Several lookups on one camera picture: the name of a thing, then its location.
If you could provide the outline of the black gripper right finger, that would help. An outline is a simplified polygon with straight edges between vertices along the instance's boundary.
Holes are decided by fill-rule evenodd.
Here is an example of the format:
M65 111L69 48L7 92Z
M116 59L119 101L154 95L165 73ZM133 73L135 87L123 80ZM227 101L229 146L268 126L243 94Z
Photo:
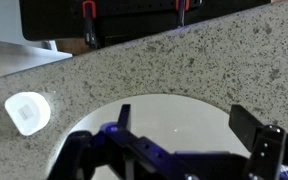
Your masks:
M252 150L258 128L262 126L263 124L243 106L231 106L229 127L248 151Z

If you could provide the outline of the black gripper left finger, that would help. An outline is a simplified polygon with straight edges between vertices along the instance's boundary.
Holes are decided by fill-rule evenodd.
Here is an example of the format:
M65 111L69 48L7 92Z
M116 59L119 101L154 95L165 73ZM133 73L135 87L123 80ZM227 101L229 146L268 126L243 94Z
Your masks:
M118 127L129 130L131 128L131 105L123 104L118 117Z

